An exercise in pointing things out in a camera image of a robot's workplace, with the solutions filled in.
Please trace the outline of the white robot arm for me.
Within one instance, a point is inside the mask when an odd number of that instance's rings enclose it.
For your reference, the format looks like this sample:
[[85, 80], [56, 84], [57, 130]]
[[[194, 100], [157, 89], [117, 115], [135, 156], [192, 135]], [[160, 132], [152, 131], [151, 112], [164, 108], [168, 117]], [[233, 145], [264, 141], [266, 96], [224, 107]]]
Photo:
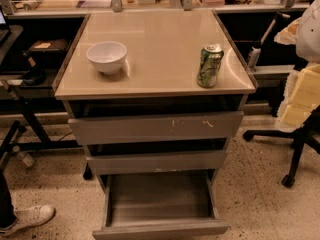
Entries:
[[296, 54], [307, 65], [296, 66], [288, 75], [284, 100], [277, 112], [276, 128], [293, 132], [301, 128], [320, 105], [320, 0], [314, 0], [303, 15], [281, 30], [274, 41], [296, 45]]

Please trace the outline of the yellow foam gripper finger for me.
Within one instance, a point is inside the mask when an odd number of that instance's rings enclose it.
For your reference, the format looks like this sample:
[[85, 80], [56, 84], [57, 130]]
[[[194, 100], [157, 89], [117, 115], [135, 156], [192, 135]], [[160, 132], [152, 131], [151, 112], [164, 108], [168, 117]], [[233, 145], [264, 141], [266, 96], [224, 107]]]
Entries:
[[308, 65], [301, 71], [292, 70], [277, 112], [277, 127], [301, 128], [319, 105], [320, 64]]

